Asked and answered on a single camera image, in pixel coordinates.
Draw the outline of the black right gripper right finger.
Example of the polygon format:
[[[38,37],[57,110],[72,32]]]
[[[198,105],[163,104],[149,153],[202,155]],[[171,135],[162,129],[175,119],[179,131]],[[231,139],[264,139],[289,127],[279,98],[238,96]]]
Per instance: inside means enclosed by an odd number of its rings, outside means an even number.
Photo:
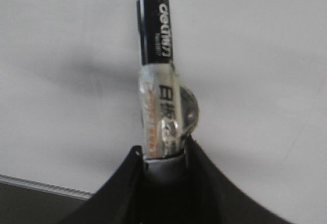
[[[185,151],[194,223],[290,223],[241,191],[191,136]]]

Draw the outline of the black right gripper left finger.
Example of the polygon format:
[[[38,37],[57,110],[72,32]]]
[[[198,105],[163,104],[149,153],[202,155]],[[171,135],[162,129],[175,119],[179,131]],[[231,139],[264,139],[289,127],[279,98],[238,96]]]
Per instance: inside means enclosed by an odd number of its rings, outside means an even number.
[[[58,223],[140,223],[136,196],[142,169],[142,148],[133,146],[101,189]]]

